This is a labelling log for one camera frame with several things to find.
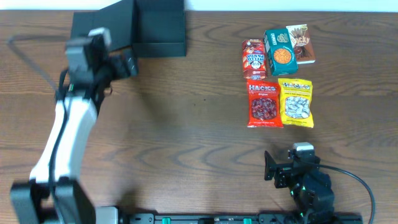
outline wood grain surface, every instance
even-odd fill
[[[14,34],[58,35],[18,46],[56,80],[67,66],[71,11],[0,11],[0,223],[27,180],[54,119],[53,91],[6,46]],[[291,78],[311,80],[313,129],[247,128],[241,42],[266,29],[308,24],[317,61]],[[159,213],[257,213],[295,208],[287,189],[264,181],[264,150],[286,162],[295,142],[323,164],[362,177],[376,198],[375,223],[398,219],[398,14],[188,12],[187,57],[139,62],[139,77],[113,83],[91,132],[81,183],[97,206]],[[356,180],[331,175],[339,212],[370,199]]]

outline red candy bag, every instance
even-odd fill
[[[280,127],[283,128],[279,114],[278,83],[259,80],[248,80],[249,94],[249,128]]]

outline black cardboard box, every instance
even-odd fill
[[[122,0],[99,11],[76,12],[71,37],[106,27],[111,50],[132,47],[138,57],[186,55],[183,0]]]

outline cable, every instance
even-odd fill
[[[29,65],[35,72],[37,72],[44,80],[49,83],[54,91],[57,91],[57,86],[54,81],[50,78],[47,72],[42,70],[32,59],[30,59],[23,51],[19,50],[19,48],[14,44],[15,40],[46,40],[46,41],[63,41],[65,39],[64,36],[49,36],[49,35],[14,35],[10,37],[7,41],[7,46],[26,64]]]
[[[60,92],[63,83],[63,79],[65,78],[66,74],[68,73],[68,70],[64,70],[61,72],[60,75],[60,86],[57,88],[56,84],[54,81],[50,78],[50,75],[46,73],[44,70],[42,70],[33,60],[31,60],[24,52],[19,50],[19,48],[14,44],[15,40],[37,40],[37,39],[50,39],[50,40],[58,40],[59,37],[62,36],[48,36],[48,35],[28,35],[28,36],[23,36],[23,35],[15,35],[12,36],[8,41],[7,41],[7,46],[21,59],[23,60],[26,64],[28,64],[35,72],[37,72],[44,80],[46,80],[49,85],[53,88],[55,91],[55,95],[57,97],[57,100],[61,101],[64,109],[64,114],[63,114],[63,121],[61,125],[60,132],[58,133],[57,139],[55,140],[55,144],[50,156],[50,161],[49,161],[49,189],[50,193],[53,197],[54,200],[54,209],[55,212],[57,213],[58,219],[60,220],[61,224],[65,223],[65,219],[63,218],[61,209],[60,209],[60,202],[58,201],[58,198],[55,196],[55,188],[54,188],[54,172],[55,172],[55,158],[57,155],[58,151],[58,146],[61,141],[61,137],[63,134],[63,131],[65,130],[66,123],[68,121],[68,114],[67,114],[67,108],[65,106],[65,96],[63,96]]]
[[[312,162],[305,162],[305,161],[301,161],[297,157],[294,157],[294,159],[297,162],[308,164],[310,166],[322,167],[322,168],[331,169],[331,170],[334,170],[334,171],[337,171],[337,172],[341,172],[341,173],[349,175],[350,177],[352,177],[352,178],[356,179],[357,181],[359,181],[359,183],[361,183],[366,188],[366,190],[369,193],[369,196],[371,197],[371,207],[372,207],[372,209],[371,209],[371,217],[369,219],[369,224],[373,223],[374,215],[376,214],[376,202],[375,202],[375,199],[374,199],[374,196],[373,196],[371,188],[369,187],[369,185],[367,183],[365,183],[365,181],[363,179],[359,178],[357,175],[355,175],[355,174],[353,174],[351,172],[348,172],[347,170],[343,170],[343,169],[340,169],[340,168],[337,168],[337,167],[326,166],[326,165],[321,165],[321,164],[314,164]]]

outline black cable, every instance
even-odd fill
[[[48,36],[48,35],[16,35],[12,36],[8,41],[7,41],[7,46],[21,59],[23,60],[26,64],[28,64],[35,72],[37,72],[44,80],[46,80],[49,85],[54,89],[55,95],[57,97],[58,101],[61,101],[64,109],[64,114],[63,114],[63,121],[61,125],[60,132],[58,133],[57,139],[55,140],[55,144],[50,156],[50,161],[49,161],[49,190],[51,193],[51,196],[53,197],[54,200],[54,209],[55,212],[57,213],[58,219],[60,220],[60,223],[63,224],[65,223],[65,219],[63,218],[61,209],[60,209],[60,202],[58,201],[58,198],[55,196],[55,181],[54,181],[54,172],[55,172],[55,158],[57,155],[58,151],[58,146],[63,134],[63,131],[65,130],[66,123],[68,121],[68,114],[67,114],[67,108],[65,106],[65,96],[63,96],[60,92],[62,86],[59,86],[57,88],[56,84],[54,81],[50,78],[50,75],[48,75],[44,70],[42,70],[33,60],[31,60],[26,54],[24,54],[19,48],[14,44],[15,40],[38,40],[38,39],[47,39],[47,40],[58,40],[59,37],[63,36]],[[64,70],[60,77],[63,79],[65,78],[68,70]]]
[[[355,174],[353,174],[351,172],[348,172],[347,170],[343,170],[343,169],[340,169],[340,168],[337,168],[337,167],[326,166],[326,165],[321,165],[321,164],[314,164],[312,162],[305,162],[305,161],[302,161],[302,160],[300,160],[299,158],[296,158],[296,157],[294,157],[294,159],[297,162],[301,162],[301,163],[304,163],[304,164],[307,164],[307,165],[310,165],[310,166],[322,167],[322,168],[331,169],[331,170],[334,170],[334,171],[337,171],[337,172],[341,172],[341,173],[349,175],[350,177],[352,177],[352,178],[356,179],[357,181],[359,181],[359,183],[361,183],[366,188],[366,190],[369,193],[369,196],[371,197],[371,207],[372,207],[372,209],[371,209],[371,217],[369,219],[369,224],[373,223],[374,215],[376,214],[376,202],[375,202],[374,195],[372,193],[371,188],[369,187],[369,185],[367,183],[365,183],[365,181],[363,179],[359,178],[357,175],[355,175]]]
[[[63,41],[64,36],[50,36],[50,35],[14,35],[7,41],[7,46],[26,64],[29,65],[35,72],[37,72],[47,83],[52,87],[54,91],[57,91],[57,86],[54,81],[50,78],[47,72],[42,70],[32,59],[30,59],[23,51],[14,44],[15,40],[45,40],[45,41]]]

